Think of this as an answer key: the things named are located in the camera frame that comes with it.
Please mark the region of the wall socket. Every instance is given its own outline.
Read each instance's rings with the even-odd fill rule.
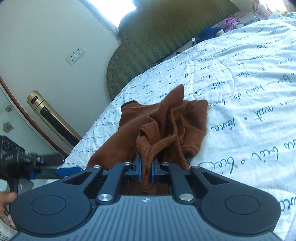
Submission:
[[[84,53],[85,53],[85,50],[83,48],[78,48],[76,49],[75,51],[73,51],[73,53],[78,57],[80,58]]]
[[[66,60],[69,62],[69,64],[73,65],[77,61],[78,57],[74,54],[71,53]]]

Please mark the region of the pink cloth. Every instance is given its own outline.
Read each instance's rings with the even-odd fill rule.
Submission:
[[[233,29],[232,23],[236,23],[238,20],[236,18],[225,18],[216,27],[223,28],[224,32],[228,32]]]

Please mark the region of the green headboard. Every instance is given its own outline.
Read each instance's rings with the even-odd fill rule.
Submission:
[[[111,100],[136,76],[238,8],[230,0],[135,0],[120,22],[122,44],[110,59]]]

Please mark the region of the brown cloth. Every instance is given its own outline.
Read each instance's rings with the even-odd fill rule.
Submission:
[[[118,131],[90,158],[87,168],[100,165],[111,169],[117,163],[133,162],[139,153],[142,186],[128,186],[126,192],[131,195],[167,192],[163,186],[156,187],[150,182],[153,158],[157,155],[159,162],[188,169],[186,158],[197,155],[206,133],[207,101],[187,101],[183,96],[184,86],[179,85],[160,103],[123,104]]]

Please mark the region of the human hand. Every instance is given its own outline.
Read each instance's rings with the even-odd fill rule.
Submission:
[[[0,218],[3,220],[4,223],[10,224],[12,228],[15,229],[15,225],[11,219],[10,215],[5,214],[5,205],[12,203],[17,197],[15,192],[0,192]]]

